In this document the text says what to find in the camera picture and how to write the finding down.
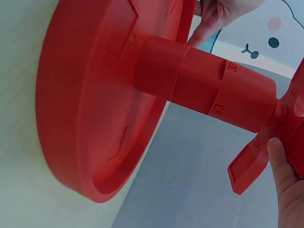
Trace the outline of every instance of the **finger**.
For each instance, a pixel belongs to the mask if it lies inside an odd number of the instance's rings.
[[[282,143],[277,138],[270,139],[267,145],[269,160],[275,179],[278,198],[299,179],[288,163]]]
[[[201,22],[188,40],[188,45],[198,48],[220,29],[221,28],[217,28],[216,26],[208,27]]]
[[[201,10],[202,10],[201,1],[196,1],[194,15],[200,16],[201,15]]]

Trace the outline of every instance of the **red plastic disc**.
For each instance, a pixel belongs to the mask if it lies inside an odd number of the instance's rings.
[[[40,57],[36,115],[45,158],[64,185],[105,202],[127,182],[166,103],[135,90],[138,56],[150,36],[185,43],[195,3],[59,2]]]

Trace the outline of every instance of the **red plastic pole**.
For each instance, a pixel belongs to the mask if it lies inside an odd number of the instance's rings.
[[[272,79],[159,37],[140,55],[135,87],[254,133],[281,109]]]

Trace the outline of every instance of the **red plastic wing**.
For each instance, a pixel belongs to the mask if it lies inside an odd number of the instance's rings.
[[[228,166],[230,182],[236,194],[242,194],[268,164],[266,140],[263,138],[261,139],[261,135],[258,134]]]

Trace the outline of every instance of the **cartoon face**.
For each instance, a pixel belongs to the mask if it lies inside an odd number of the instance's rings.
[[[223,28],[212,53],[291,78],[304,57],[304,27],[285,1],[266,0]]]

